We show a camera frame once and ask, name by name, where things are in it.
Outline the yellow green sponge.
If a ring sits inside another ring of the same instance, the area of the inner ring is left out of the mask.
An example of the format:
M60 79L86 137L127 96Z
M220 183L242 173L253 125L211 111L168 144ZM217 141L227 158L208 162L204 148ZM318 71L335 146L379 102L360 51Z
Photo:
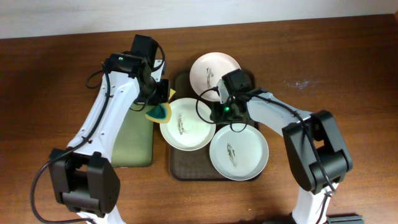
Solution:
M175 90L164 88L155 90L147 101L144 109L144 116L154 123L168 123L172 116L170 99L175 94Z

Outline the pale green plate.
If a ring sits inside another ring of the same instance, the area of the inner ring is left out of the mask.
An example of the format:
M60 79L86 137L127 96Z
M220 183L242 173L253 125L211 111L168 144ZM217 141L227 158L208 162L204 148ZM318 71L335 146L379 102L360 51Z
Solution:
M210 142L210 160L223 177L246 181L257 177L267 165L269 148L265 137L243 123L224 126Z

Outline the cream white plate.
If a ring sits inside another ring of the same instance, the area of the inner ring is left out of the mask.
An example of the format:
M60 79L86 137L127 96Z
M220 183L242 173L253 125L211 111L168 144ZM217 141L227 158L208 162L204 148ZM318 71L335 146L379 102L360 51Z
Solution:
M170 104L172 114L168 123L160 124L164 139L181 151L196 151L213 138L216 125L209 124L211 109L194 98L181 98Z

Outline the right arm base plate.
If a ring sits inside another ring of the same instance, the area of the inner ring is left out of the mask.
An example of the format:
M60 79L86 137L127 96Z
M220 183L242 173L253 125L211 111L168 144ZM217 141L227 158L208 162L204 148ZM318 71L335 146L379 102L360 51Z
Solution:
M263 221L262 224L296 224L294 219L289 216L282 220ZM364 224L363 216L361 215L345 215L342 217L327 217L326 224Z

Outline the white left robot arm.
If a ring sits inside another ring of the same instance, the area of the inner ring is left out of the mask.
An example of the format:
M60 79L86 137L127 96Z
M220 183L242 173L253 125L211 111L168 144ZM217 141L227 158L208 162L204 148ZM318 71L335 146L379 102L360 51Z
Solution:
M58 203L87 223L123 223L116 206L121 181L111 165L114 143L132 104L169 100L165 60L155 54L111 54L103 63L98 96L66 149L54 149L47 164Z

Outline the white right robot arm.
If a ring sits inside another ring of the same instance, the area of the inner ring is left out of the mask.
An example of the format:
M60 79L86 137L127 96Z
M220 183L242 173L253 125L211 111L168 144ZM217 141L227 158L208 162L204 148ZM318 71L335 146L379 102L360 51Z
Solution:
M333 115L298 110L272 93L240 93L212 107L211 119L223 123L210 144L214 168L231 180L249 180L265 168L265 137L236 117L248 116L284 139L290 170L299 184L297 204L287 223L362 223L361 216L328 217L332 195L353 168L352 157Z

